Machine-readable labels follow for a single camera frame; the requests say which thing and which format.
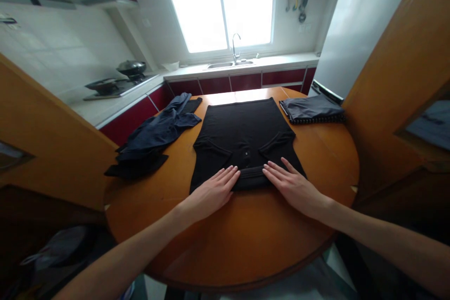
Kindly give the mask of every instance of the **hand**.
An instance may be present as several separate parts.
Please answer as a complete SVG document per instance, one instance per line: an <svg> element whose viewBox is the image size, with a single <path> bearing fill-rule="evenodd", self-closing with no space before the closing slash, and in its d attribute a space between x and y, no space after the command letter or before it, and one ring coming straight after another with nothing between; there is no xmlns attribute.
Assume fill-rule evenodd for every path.
<svg viewBox="0 0 450 300"><path fill-rule="evenodd" d="M262 172L289 204L308 217L318 219L333 200L322 195L287 159L281 157L281 161L289 172L271 161L264 164Z"/></svg>
<svg viewBox="0 0 450 300"><path fill-rule="evenodd" d="M236 184L239 175L240 171L237 166L220 169L195 189L188 198L178 204L177 208L188 224L202 220L224 206L233 195L231 189Z"/></svg>

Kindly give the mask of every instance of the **bright window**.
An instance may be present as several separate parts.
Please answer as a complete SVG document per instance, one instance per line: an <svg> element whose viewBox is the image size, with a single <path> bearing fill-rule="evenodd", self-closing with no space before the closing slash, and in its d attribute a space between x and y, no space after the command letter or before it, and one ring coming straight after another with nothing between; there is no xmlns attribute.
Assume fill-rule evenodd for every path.
<svg viewBox="0 0 450 300"><path fill-rule="evenodd" d="M273 0L172 0L190 53L227 49L234 33L240 46L268 44Z"/></svg>

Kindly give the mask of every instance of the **stove burner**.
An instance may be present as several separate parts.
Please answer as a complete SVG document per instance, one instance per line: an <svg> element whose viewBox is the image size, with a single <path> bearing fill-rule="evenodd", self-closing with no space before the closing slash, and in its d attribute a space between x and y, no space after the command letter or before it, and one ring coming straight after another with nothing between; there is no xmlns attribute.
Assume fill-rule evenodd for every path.
<svg viewBox="0 0 450 300"><path fill-rule="evenodd" d="M93 95L85 97L83 100L97 100L103 98L119 98L122 97L134 89L140 87L148 80L153 78L155 75L144 75L137 74L133 76L129 76L130 79L117 79L114 81L114 85L110 86L106 90L101 88L100 90L96 90L97 92Z"/></svg>

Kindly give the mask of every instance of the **white refrigerator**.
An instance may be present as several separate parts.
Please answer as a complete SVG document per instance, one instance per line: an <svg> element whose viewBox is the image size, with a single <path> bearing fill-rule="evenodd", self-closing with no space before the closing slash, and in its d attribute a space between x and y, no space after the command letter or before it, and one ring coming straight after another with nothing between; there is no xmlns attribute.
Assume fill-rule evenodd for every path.
<svg viewBox="0 0 450 300"><path fill-rule="evenodd" d="M400 2L337 0L310 96L324 92L342 103Z"/></svg>

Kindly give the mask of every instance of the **stainless steel sink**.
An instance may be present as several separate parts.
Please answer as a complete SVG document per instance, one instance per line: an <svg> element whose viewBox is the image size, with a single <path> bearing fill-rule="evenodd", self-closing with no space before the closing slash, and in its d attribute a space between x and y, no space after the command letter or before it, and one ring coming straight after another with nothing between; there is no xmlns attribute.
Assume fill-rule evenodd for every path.
<svg viewBox="0 0 450 300"><path fill-rule="evenodd" d="M234 64L235 66L245 66L245 65L249 65L249 64L254 64L253 61L237 61L236 64Z"/></svg>
<svg viewBox="0 0 450 300"><path fill-rule="evenodd" d="M251 65L254 64L253 61L237 61L234 62L219 62L219 63L211 63L207 66L206 69L214 69L214 68L226 68L226 67L237 67L237 66L245 66L245 65Z"/></svg>

